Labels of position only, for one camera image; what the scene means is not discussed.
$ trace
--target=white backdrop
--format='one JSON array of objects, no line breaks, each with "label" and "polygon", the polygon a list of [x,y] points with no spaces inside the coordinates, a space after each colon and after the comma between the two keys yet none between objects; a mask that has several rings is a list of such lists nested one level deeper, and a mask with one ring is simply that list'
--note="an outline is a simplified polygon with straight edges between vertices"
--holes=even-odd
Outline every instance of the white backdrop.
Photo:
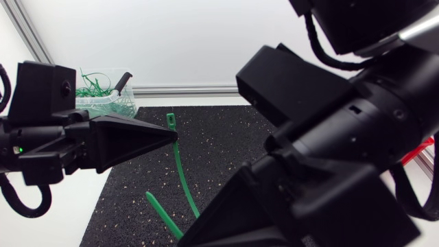
[{"label": "white backdrop", "polygon": [[[22,2],[55,63],[129,68],[135,86],[235,85],[262,45],[280,42],[321,65],[288,0]],[[322,32],[320,39],[334,55]]]}]

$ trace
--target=black rubber mat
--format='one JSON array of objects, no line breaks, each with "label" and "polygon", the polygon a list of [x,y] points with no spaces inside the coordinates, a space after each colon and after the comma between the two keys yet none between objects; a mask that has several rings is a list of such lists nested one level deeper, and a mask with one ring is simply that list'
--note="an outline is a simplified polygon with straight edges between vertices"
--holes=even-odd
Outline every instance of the black rubber mat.
[{"label": "black rubber mat", "polygon": [[[182,166],[200,212],[243,161],[265,153],[263,142],[274,130],[250,106],[140,108],[137,119],[166,126],[167,113],[176,115]],[[183,232],[194,222],[168,145],[112,169],[81,246],[175,246],[146,191]]]}]

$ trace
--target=green zip tie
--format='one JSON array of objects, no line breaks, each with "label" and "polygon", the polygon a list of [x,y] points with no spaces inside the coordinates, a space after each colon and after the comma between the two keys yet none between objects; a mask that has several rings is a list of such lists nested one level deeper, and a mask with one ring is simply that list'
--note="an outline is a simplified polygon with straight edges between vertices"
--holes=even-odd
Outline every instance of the green zip tie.
[{"label": "green zip tie", "polygon": [[178,228],[178,226],[172,221],[170,216],[166,213],[166,211],[162,208],[160,203],[158,203],[157,199],[149,192],[146,192],[146,198],[152,205],[152,207],[156,210],[158,215],[162,218],[164,223],[169,227],[171,232],[176,236],[177,239],[183,237],[183,232]]},{"label": "green zip tie", "polygon": [[[167,126],[171,130],[176,130],[176,117],[173,113],[166,114],[167,118]],[[183,190],[185,191],[187,201],[191,205],[191,209],[193,211],[193,214],[195,214],[195,217],[198,218],[200,216],[200,212],[198,212],[197,206],[195,205],[195,202],[192,199],[191,192],[189,191],[189,188],[187,187],[185,174],[183,174],[183,167],[181,165],[180,160],[180,151],[178,151],[178,142],[175,141],[172,143],[172,148],[174,149],[174,156],[176,157],[176,163],[177,163],[177,170],[178,175],[180,176],[181,184],[183,186]]]}]

